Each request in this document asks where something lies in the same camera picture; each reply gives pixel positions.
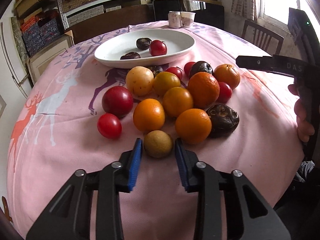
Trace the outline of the person's right hand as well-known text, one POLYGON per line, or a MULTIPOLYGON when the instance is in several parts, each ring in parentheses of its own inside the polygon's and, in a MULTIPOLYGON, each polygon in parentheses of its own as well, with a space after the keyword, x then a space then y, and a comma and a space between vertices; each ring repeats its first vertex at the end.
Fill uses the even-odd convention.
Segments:
POLYGON ((301 99, 298 99, 294 106, 297 122, 297 134, 302 142, 308 142, 310 137, 314 135, 315 129, 306 120, 306 109, 304 108, 301 99))

